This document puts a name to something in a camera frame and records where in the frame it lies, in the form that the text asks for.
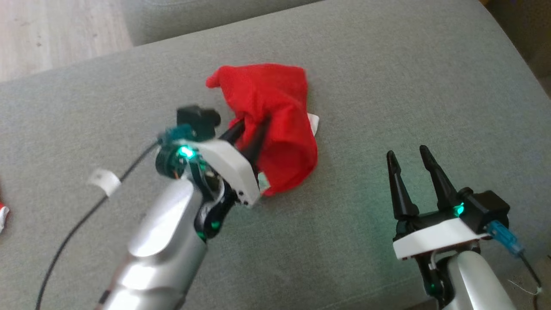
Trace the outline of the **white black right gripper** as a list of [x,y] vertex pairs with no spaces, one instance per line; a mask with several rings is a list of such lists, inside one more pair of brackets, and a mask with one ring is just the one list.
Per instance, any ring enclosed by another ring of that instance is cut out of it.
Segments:
[[439,210],[425,214],[419,214],[418,207],[411,201],[395,153],[387,153],[392,210],[394,218],[399,219],[392,243],[397,259],[489,238],[485,232],[477,234],[472,231],[460,218],[464,208],[457,207],[457,191],[429,148],[420,146],[420,154],[425,169],[429,171]]

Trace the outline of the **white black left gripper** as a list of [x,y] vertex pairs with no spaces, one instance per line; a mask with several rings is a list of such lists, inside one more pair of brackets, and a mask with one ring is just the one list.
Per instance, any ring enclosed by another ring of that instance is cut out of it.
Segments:
[[239,204],[253,208],[260,199],[260,188],[253,168],[263,149],[271,117],[265,118],[254,129],[252,137],[240,153],[234,146],[245,131],[245,121],[231,125],[219,139],[202,143],[186,139],[163,143],[156,157],[156,169],[168,178],[188,178],[205,197],[214,199],[222,185],[237,195]]

